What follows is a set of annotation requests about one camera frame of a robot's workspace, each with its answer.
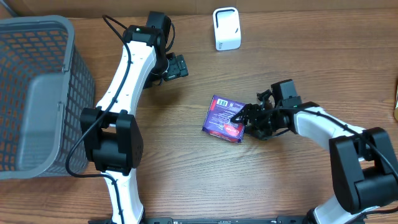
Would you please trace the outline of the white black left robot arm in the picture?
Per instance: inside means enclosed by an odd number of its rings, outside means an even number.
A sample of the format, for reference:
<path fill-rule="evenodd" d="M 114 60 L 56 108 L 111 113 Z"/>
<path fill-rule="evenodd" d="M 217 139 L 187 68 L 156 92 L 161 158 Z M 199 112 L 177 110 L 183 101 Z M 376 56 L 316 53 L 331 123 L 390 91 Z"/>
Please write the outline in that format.
<path fill-rule="evenodd" d="M 163 12 L 151 11 L 144 26 L 126 27 L 118 37 L 123 43 L 120 63 L 96 106 L 81 112 L 80 142 L 108 186 L 110 223 L 142 223 L 145 211 L 136 177 L 144 148 L 136 121 L 139 98 L 154 82 L 188 76 L 188 68 L 182 55 L 170 51 L 175 27 Z"/>

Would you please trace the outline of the red purple pad package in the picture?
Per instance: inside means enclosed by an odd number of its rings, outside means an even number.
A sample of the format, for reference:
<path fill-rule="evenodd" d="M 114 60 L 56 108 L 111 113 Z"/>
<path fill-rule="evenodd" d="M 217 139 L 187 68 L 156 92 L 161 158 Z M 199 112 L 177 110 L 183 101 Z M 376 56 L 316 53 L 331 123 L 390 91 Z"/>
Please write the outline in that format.
<path fill-rule="evenodd" d="M 244 125 L 231 122 L 231 118 L 240 112 L 243 107 L 244 103 L 213 95 L 202 131 L 229 142 L 241 142 L 244 135 Z"/>

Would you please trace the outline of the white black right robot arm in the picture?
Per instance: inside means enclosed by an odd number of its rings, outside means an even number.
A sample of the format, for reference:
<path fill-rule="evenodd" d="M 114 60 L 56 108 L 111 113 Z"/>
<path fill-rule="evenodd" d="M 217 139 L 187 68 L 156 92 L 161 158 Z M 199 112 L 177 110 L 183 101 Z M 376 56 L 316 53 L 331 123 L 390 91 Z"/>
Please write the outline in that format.
<path fill-rule="evenodd" d="M 329 152 L 334 195 L 293 223 L 364 223 L 397 201 L 397 157 L 388 133 L 364 129 L 328 114 L 314 102 L 304 103 L 291 79 L 257 94 L 231 118 L 245 132 L 266 141 L 288 131 L 311 139 Z"/>

